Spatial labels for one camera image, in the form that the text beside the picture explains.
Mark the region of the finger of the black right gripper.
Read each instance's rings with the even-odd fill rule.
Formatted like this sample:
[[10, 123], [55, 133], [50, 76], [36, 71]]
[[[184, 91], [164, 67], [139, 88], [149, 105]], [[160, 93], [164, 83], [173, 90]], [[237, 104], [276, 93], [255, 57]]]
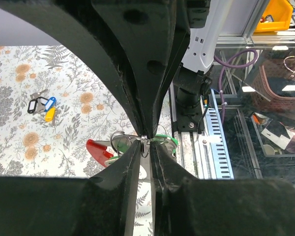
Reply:
[[89, 0], [0, 0], [0, 9], [30, 23], [73, 52], [124, 108], [138, 135], [143, 125], [131, 97], [130, 65]]
[[111, 93], [138, 135], [156, 134], [169, 75], [188, 44], [184, 0], [94, 0], [92, 6], [112, 32], [118, 81]]

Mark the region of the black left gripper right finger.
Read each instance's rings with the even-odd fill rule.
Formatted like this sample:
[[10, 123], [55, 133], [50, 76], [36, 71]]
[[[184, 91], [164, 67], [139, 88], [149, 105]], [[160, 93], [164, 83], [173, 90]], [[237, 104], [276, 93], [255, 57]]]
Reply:
[[156, 236], [295, 236], [295, 189], [279, 179], [201, 180], [150, 145]]

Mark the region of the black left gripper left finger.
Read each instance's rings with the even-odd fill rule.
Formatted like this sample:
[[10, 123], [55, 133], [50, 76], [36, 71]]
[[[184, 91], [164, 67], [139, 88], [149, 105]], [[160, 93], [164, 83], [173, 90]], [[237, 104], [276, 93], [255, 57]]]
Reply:
[[141, 145], [90, 178], [0, 177], [0, 236], [130, 236]]

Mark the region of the red handled carabiner keyring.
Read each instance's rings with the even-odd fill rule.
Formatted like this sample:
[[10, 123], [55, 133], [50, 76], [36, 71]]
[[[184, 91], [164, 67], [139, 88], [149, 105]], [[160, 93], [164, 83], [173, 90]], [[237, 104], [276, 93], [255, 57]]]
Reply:
[[86, 148], [90, 155], [104, 168], [106, 168], [104, 162], [108, 160], [110, 157], [117, 155], [114, 152], [114, 150], [110, 147], [110, 139], [108, 141], [95, 141], [89, 139], [86, 143]]

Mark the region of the green tagged key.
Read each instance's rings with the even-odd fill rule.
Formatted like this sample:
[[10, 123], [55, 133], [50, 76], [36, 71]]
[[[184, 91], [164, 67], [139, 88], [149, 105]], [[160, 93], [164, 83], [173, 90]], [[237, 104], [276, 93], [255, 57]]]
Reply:
[[117, 161], [130, 148], [132, 143], [137, 140], [137, 138], [138, 137], [135, 135], [128, 135], [121, 131], [113, 133], [110, 137], [110, 147], [117, 155], [106, 160], [104, 162], [105, 166], [108, 167]]

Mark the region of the silver keys bunch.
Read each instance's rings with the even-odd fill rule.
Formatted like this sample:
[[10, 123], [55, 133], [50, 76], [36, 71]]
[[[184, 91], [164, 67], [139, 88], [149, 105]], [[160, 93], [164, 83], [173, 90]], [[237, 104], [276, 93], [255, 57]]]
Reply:
[[140, 159], [140, 170], [139, 170], [139, 180], [142, 182], [150, 182], [150, 154], [149, 154], [149, 140], [146, 136], [140, 138], [140, 148], [141, 148], [141, 159]]

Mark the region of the green key tag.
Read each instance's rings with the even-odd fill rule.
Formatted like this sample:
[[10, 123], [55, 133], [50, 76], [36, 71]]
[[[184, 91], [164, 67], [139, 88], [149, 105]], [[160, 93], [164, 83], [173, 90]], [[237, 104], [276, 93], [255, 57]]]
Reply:
[[177, 139], [168, 135], [167, 129], [162, 124], [159, 123], [158, 126], [164, 130], [164, 134], [156, 134], [154, 138], [148, 141], [148, 144], [151, 142], [158, 142], [171, 156], [174, 156], [178, 146]]

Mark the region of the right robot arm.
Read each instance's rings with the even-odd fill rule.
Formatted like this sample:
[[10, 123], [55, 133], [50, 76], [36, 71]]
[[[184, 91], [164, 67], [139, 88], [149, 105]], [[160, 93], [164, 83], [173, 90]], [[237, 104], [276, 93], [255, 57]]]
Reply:
[[103, 82], [137, 134], [152, 138], [164, 96], [179, 83], [200, 92], [200, 78], [231, 10], [230, 0], [0, 0], [0, 9], [67, 47]]

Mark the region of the yellow key tag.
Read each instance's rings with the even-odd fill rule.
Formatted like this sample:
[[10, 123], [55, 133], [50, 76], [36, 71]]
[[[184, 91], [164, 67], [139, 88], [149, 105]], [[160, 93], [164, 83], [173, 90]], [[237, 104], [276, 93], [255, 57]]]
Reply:
[[49, 111], [46, 112], [45, 121], [51, 122], [54, 119], [55, 113], [56, 113], [56, 108], [52, 107]]

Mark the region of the brown wicker basket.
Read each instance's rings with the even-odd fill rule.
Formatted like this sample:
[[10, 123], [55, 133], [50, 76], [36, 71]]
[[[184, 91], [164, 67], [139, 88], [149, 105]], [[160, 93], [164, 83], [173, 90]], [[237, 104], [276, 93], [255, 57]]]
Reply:
[[255, 108], [265, 112], [295, 112], [295, 75], [284, 66], [282, 59], [265, 59], [256, 63], [246, 81], [255, 91], [251, 95]]

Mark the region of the yellow storage bin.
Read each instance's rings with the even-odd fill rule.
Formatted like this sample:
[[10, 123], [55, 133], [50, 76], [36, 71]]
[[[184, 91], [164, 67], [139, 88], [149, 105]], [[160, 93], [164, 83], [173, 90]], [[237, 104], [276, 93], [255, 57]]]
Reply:
[[288, 30], [293, 10], [289, 0], [270, 0], [254, 33]]

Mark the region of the aluminium front rail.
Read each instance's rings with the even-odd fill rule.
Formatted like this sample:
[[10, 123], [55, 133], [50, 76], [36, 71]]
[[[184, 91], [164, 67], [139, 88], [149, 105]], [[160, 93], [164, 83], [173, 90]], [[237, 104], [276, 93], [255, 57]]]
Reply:
[[194, 108], [184, 108], [177, 102], [178, 88], [170, 85], [172, 134], [178, 141], [176, 161], [199, 179], [216, 177], [212, 152], [203, 115], [202, 100]]

